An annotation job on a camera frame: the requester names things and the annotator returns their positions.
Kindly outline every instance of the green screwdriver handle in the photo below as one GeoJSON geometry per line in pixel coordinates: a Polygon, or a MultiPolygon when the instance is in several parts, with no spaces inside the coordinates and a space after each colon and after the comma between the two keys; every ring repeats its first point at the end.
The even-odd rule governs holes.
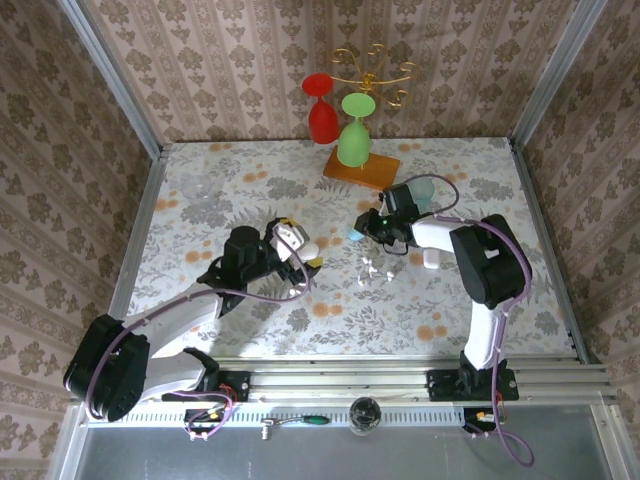
{"type": "Polygon", "coordinates": [[[302,423],[310,423],[311,425],[326,425],[331,423],[331,419],[321,415],[304,415],[302,423]]]}

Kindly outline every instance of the wooden base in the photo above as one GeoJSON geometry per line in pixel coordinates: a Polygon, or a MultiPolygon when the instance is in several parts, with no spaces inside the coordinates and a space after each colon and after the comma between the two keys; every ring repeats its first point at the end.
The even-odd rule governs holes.
{"type": "Polygon", "coordinates": [[[384,190],[393,185],[399,166],[400,160],[396,158],[370,153],[369,160],[361,167],[347,167],[338,160],[338,147],[335,147],[323,174],[374,190],[384,190]]]}

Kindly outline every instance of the patterned wall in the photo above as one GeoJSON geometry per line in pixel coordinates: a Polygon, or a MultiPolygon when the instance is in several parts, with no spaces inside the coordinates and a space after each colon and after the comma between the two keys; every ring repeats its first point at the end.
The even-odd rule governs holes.
{"type": "Polygon", "coordinates": [[[640,1],[611,1],[528,144],[574,310],[640,453],[640,1]]]}
{"type": "MultiPolygon", "coordinates": [[[[413,61],[402,109],[380,106],[376,136],[507,136],[557,44],[575,0],[84,0],[158,137],[308,136],[300,85],[338,47],[390,54],[382,78],[413,61]]],[[[351,87],[337,85],[330,100],[351,87]]]]}
{"type": "Polygon", "coordinates": [[[43,478],[149,159],[55,2],[0,1],[0,478],[43,478]]]}

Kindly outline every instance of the table surface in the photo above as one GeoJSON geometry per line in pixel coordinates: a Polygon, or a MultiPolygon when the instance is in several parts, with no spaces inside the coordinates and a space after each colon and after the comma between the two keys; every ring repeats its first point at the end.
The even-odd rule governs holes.
{"type": "MultiPolygon", "coordinates": [[[[216,356],[457,355],[471,319],[471,301],[453,255],[426,270],[412,249],[391,256],[369,239],[347,238],[356,217],[378,206],[378,193],[325,178],[332,146],[310,141],[174,145],[146,240],[129,313],[138,313],[189,286],[222,252],[230,230],[264,231],[276,216],[296,219],[322,248],[323,269],[312,291],[285,305],[244,301],[226,316],[183,336],[216,356]],[[362,257],[396,277],[361,287],[362,257]]],[[[455,181],[454,215],[506,217],[533,267],[528,301],[509,319],[507,354],[572,355],[563,313],[549,279],[533,220],[506,139],[374,140],[372,152],[401,160],[396,181],[437,173],[455,181]]],[[[453,194],[436,182],[434,204],[453,194]]],[[[250,291],[287,295],[277,275],[250,291]]]]}

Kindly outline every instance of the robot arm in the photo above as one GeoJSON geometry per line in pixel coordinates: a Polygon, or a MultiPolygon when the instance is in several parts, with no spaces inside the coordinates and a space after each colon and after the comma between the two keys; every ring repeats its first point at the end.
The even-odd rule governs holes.
{"type": "MultiPolygon", "coordinates": [[[[381,211],[371,209],[362,214],[355,229],[385,246],[400,242],[406,245],[406,250],[409,246],[423,248],[424,265],[429,269],[439,268],[440,252],[455,255],[465,290],[472,300],[469,339],[462,359],[475,370],[489,368],[496,355],[501,311],[498,307],[524,288],[524,274],[513,253],[478,226],[420,215],[404,184],[385,190],[381,200],[384,202],[381,211]]],[[[491,215],[483,222],[500,230],[520,249],[504,217],[491,215]]]]}
{"type": "Polygon", "coordinates": [[[264,299],[247,293],[247,287],[272,273],[300,284],[320,270],[318,253],[302,227],[289,219],[269,223],[262,239],[254,228],[234,228],[223,255],[185,292],[124,322],[109,315],[96,318],[64,375],[65,388],[87,401],[94,416],[109,421],[122,418],[139,400],[178,390],[217,390],[223,373],[217,362],[196,349],[183,350],[174,340],[230,312],[245,297],[295,300],[264,299]],[[293,252],[304,265],[293,262],[293,252]],[[140,334],[131,333],[138,327],[140,334]]]}
{"type": "MultiPolygon", "coordinates": [[[[422,255],[425,268],[435,270],[440,267],[440,252],[456,253],[452,239],[459,245],[460,232],[457,231],[464,228],[469,227],[441,222],[432,216],[422,218],[411,225],[416,245],[424,249],[422,255]]],[[[463,352],[477,370],[490,368],[496,355],[494,345],[501,309],[498,304],[489,308],[493,303],[495,302],[478,303],[473,297],[471,300],[471,326],[463,352]]]]}

